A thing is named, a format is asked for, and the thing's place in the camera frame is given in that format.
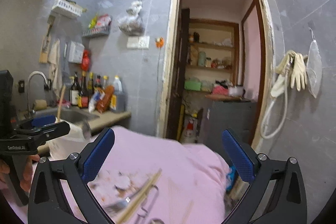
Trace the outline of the person's left hand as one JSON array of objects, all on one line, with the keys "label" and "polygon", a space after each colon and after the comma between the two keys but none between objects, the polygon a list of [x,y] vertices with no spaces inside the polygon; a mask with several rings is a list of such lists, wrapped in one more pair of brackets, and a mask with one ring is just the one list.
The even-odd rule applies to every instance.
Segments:
[{"label": "person's left hand", "polygon": [[[20,186],[25,192],[29,192],[31,188],[31,182],[33,178],[33,161],[38,162],[40,159],[39,155],[30,155],[27,158],[26,165],[23,171],[23,178],[21,179]],[[10,168],[3,161],[0,160],[1,165],[1,182],[5,184],[5,174],[9,174]]]}]

